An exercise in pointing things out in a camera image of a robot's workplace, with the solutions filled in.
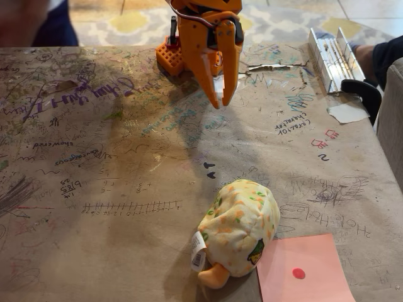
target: tile floor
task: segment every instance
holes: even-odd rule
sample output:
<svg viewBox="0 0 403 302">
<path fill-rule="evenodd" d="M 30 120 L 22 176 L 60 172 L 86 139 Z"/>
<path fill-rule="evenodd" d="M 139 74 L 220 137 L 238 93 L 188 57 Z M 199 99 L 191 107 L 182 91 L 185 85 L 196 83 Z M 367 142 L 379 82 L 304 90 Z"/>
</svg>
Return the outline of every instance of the tile floor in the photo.
<svg viewBox="0 0 403 302">
<path fill-rule="evenodd" d="M 164 0 L 69 0 L 74 23 L 108 20 L 128 10 L 167 5 Z M 346 18 L 392 36 L 403 35 L 403 0 L 243 0 Z"/>
</svg>

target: red dot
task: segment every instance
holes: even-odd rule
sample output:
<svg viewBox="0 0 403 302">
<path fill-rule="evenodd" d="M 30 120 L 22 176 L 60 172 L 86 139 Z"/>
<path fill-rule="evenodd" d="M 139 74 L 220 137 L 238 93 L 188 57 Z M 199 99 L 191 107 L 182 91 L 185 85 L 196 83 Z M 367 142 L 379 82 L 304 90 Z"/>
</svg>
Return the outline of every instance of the red dot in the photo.
<svg viewBox="0 0 403 302">
<path fill-rule="evenodd" d="M 302 269 L 299 269 L 299 268 L 293 269 L 292 274 L 297 279 L 304 279 L 305 278 L 305 272 Z"/>
</svg>

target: paper-covered table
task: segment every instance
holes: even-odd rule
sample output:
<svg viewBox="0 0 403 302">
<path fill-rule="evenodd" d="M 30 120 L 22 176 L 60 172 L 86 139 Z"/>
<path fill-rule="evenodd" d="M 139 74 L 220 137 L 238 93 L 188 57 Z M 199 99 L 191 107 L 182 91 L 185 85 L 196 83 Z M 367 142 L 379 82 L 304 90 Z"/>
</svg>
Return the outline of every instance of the paper-covered table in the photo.
<svg viewBox="0 0 403 302">
<path fill-rule="evenodd" d="M 216 110 L 152 47 L 0 50 L 0 301 L 204 301 L 190 238 L 236 179 L 272 190 L 278 238 L 333 234 L 357 301 L 402 299 L 402 193 L 309 56 L 244 49 Z M 256 272 L 207 297 L 260 301 Z"/>
</svg>

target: barcode label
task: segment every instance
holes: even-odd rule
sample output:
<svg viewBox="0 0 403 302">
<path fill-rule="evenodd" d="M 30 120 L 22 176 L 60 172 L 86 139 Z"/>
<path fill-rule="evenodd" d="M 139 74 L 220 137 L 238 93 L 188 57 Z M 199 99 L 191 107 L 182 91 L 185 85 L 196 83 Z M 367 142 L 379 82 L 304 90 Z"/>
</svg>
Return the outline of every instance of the barcode label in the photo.
<svg viewBox="0 0 403 302">
<path fill-rule="evenodd" d="M 203 236 L 197 231 L 191 239 L 191 268 L 200 272 L 204 268 L 206 253 L 203 250 L 206 247 Z"/>
<path fill-rule="evenodd" d="M 193 259 L 191 263 L 193 263 L 194 266 L 199 267 L 200 266 L 200 260 L 202 259 L 202 255 L 197 253 L 196 257 Z"/>
</svg>

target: plush toy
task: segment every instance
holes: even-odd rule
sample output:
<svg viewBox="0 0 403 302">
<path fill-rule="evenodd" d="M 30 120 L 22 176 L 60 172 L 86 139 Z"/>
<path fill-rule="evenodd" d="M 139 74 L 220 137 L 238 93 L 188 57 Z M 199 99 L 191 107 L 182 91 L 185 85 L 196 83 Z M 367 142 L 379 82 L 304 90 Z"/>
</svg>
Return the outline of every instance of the plush toy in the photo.
<svg viewBox="0 0 403 302">
<path fill-rule="evenodd" d="M 221 288 L 229 276 L 250 273 L 273 239 L 280 210 L 271 191 L 241 179 L 224 186 L 198 226 L 212 267 L 199 272 L 199 281 Z"/>
</svg>

